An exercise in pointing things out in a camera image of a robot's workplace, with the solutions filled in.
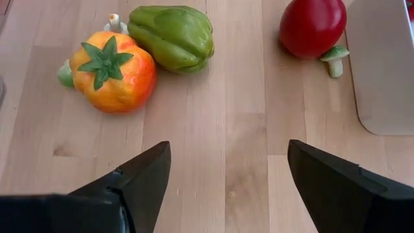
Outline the green cap mushroom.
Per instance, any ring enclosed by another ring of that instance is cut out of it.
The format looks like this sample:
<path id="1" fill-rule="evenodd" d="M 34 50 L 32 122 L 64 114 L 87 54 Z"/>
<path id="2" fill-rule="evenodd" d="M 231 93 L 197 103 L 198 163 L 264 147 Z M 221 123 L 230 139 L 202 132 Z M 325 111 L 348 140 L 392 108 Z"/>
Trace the green cap mushroom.
<path id="1" fill-rule="evenodd" d="M 328 64 L 329 75 L 331 78 L 338 78 L 343 74 L 342 60 L 348 56 L 349 53 L 347 48 L 336 45 L 322 54 L 320 60 Z"/>

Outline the orange tomato green calyx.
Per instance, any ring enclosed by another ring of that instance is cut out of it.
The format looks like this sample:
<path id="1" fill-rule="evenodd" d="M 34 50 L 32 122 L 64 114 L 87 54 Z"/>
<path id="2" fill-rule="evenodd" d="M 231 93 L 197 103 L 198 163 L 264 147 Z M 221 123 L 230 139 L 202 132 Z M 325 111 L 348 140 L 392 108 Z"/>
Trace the orange tomato green calyx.
<path id="1" fill-rule="evenodd" d="M 128 113 L 142 107 L 157 82 L 153 57 L 135 40 L 98 31 L 69 59 L 74 88 L 98 110 Z"/>

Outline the white plastic basket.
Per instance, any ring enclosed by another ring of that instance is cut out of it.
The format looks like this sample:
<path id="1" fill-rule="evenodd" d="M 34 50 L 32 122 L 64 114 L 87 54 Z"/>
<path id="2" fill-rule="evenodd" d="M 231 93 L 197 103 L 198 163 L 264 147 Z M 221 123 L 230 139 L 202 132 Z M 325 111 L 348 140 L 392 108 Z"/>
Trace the white plastic basket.
<path id="1" fill-rule="evenodd" d="M 353 0 L 346 38 L 363 127 L 414 136 L 414 30 L 406 0 Z"/>

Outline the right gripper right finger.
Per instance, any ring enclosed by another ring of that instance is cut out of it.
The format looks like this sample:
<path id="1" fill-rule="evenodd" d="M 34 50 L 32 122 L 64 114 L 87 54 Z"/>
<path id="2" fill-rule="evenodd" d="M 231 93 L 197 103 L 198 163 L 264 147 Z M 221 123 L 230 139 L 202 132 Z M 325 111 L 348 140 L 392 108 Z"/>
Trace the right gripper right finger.
<path id="1" fill-rule="evenodd" d="M 414 187 L 300 140 L 287 158 L 318 233 L 414 233 Z"/>

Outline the green chayote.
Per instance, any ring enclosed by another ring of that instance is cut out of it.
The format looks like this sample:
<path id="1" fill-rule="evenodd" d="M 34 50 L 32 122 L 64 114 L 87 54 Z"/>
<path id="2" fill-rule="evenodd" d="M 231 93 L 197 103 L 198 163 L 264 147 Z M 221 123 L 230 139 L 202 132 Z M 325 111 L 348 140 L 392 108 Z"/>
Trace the green chayote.
<path id="1" fill-rule="evenodd" d="M 198 72 L 214 55 L 213 26 L 189 6 L 139 6 L 129 14 L 129 35 L 163 68 Z"/>

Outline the red apple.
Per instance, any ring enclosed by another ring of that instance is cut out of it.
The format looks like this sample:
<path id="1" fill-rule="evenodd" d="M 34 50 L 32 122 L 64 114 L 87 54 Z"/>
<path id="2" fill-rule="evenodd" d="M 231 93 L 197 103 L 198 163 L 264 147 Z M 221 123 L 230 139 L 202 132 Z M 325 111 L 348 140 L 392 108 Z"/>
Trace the red apple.
<path id="1" fill-rule="evenodd" d="M 298 58 L 317 58 L 336 44 L 347 23 L 342 0 L 292 0 L 279 24 L 279 41 Z"/>

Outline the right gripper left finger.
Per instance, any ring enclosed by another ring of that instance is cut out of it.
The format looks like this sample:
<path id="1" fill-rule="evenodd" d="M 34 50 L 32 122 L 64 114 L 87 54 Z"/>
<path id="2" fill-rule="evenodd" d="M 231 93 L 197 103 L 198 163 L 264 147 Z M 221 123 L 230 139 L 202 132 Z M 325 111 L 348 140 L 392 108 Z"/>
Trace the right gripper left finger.
<path id="1" fill-rule="evenodd" d="M 170 168 L 162 141 L 71 193 L 0 195 L 0 233 L 153 233 Z"/>

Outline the pale cap mushroom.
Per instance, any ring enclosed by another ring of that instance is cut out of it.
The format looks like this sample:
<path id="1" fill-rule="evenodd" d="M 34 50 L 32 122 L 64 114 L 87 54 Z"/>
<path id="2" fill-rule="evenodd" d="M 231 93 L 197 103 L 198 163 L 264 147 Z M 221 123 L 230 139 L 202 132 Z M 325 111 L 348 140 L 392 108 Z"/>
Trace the pale cap mushroom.
<path id="1" fill-rule="evenodd" d="M 65 60 L 63 65 L 57 72 L 58 81 L 65 87 L 74 88 L 72 70 L 69 65 L 69 60 Z"/>

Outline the small white mushroom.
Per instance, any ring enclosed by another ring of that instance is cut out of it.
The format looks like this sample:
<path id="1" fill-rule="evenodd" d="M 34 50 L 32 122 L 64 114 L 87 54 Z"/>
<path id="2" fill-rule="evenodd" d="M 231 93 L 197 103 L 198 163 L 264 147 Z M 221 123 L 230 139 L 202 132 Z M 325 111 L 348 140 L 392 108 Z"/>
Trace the small white mushroom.
<path id="1" fill-rule="evenodd" d="M 104 31 L 116 32 L 119 34 L 129 34 L 127 25 L 120 20 L 118 14 L 110 14 L 109 21 L 103 28 Z"/>

